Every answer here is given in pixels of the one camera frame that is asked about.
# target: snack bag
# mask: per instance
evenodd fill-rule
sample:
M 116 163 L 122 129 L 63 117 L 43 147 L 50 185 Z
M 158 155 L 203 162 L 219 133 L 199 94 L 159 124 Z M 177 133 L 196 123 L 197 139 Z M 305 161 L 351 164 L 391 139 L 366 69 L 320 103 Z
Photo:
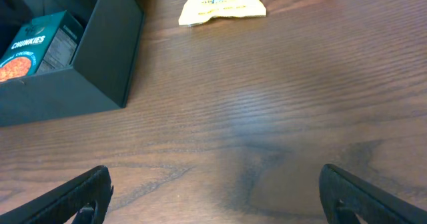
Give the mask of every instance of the snack bag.
M 266 8 L 260 0 L 188 0 L 180 25 L 202 24 L 212 17 L 263 17 Z

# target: nutrition label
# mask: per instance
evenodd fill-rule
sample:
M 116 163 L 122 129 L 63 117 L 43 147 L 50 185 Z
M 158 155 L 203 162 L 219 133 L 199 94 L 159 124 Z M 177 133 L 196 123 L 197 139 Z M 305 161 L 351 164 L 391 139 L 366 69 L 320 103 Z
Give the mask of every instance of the nutrition label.
M 49 69 L 66 67 L 71 61 L 76 47 L 77 44 L 64 31 L 58 29 L 43 59 L 45 65 L 48 63 Z

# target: black storage container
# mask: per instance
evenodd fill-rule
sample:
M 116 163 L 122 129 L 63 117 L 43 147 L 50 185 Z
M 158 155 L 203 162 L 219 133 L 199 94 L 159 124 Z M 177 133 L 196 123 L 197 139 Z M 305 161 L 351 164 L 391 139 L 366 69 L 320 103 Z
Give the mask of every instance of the black storage container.
M 85 32 L 68 68 L 0 83 L 0 126 L 124 108 L 145 17 L 137 0 L 24 2 L 34 17 L 68 10 Z

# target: wood grain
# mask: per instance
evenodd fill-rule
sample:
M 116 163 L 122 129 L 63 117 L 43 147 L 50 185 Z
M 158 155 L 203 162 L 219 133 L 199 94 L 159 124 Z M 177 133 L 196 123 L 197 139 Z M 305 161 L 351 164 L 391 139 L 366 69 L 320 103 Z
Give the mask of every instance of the wood grain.
M 427 209 L 425 0 L 262 1 L 188 28 L 141 0 L 128 107 L 0 129 L 0 213 L 96 165 L 106 223 L 325 223 L 325 163 Z

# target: chunkies box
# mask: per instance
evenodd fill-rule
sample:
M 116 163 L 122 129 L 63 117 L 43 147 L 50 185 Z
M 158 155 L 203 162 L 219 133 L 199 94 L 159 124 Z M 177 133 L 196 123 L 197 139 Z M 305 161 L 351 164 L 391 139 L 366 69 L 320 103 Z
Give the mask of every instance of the chunkies box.
M 0 60 L 0 82 L 68 66 L 82 35 L 83 27 L 67 11 L 33 19 Z

